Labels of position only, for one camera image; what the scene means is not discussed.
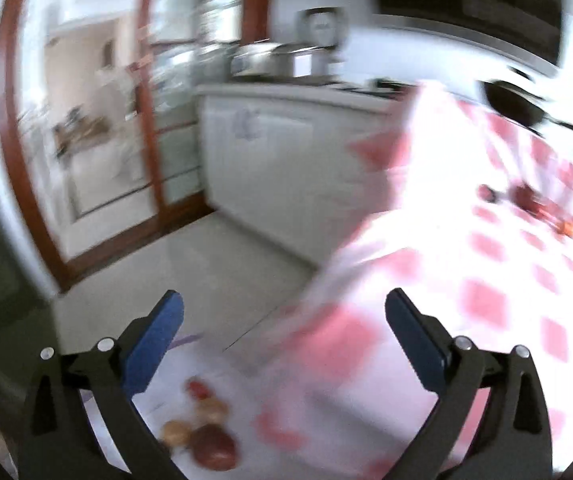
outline cabinet door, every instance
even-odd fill
[[[357,222],[362,211],[364,164],[348,144],[371,133],[380,118],[374,114],[320,106],[315,146],[310,153],[315,174],[301,190],[303,235],[309,259],[323,264]]]
[[[252,116],[256,147],[248,151],[247,205],[278,241],[303,251],[301,193],[309,184],[308,155],[314,127],[283,113]]]
[[[202,133],[209,200],[301,254],[304,156],[313,125],[250,100],[207,98]]]
[[[232,124],[237,109],[222,105],[217,98],[204,100],[201,114],[202,159],[208,200],[221,207],[234,202],[239,192],[235,168],[237,161],[229,152]]]

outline doorway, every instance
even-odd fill
[[[6,0],[2,151],[61,290],[212,211],[195,88],[226,81],[243,20],[242,0]]]

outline white floor tile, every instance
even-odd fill
[[[209,215],[76,285],[54,306],[65,352],[118,336],[166,290],[185,301],[181,332],[208,332],[222,349],[291,300],[314,269],[220,214]]]
[[[148,220],[155,212],[153,191],[148,187],[83,216],[69,225],[63,233],[67,258],[74,258]]]
[[[179,202],[203,189],[199,170],[188,171],[169,178],[162,183],[162,186],[164,187],[164,199],[169,204]]]
[[[249,376],[255,375],[256,371],[272,357],[266,341],[263,340],[263,335],[269,327],[276,323],[280,315],[278,306],[226,349],[226,354]]]
[[[144,175],[143,160],[138,163],[142,168],[136,173]],[[141,178],[132,179],[125,171],[121,148],[114,139],[74,153],[70,168],[74,193],[83,213],[146,183]]]

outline door glass panel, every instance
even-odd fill
[[[236,43],[209,44],[200,48],[194,71],[196,85],[228,81],[231,56],[236,49]]]
[[[177,202],[202,189],[198,125],[158,133],[164,200]]]
[[[203,41],[239,41],[242,0],[202,0],[200,33]]]
[[[167,203],[198,192],[198,112],[194,89],[200,49],[194,44],[158,49],[151,70],[162,185]]]
[[[153,0],[151,41],[188,41],[197,35],[196,0]]]
[[[167,48],[154,55],[151,88],[157,130],[198,120],[194,100],[195,56],[193,44]]]
[[[139,0],[24,0],[17,104],[42,217],[65,260],[156,214],[135,115]]]

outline range hood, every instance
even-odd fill
[[[557,73],[563,0],[377,0],[383,27],[480,44],[548,76]]]

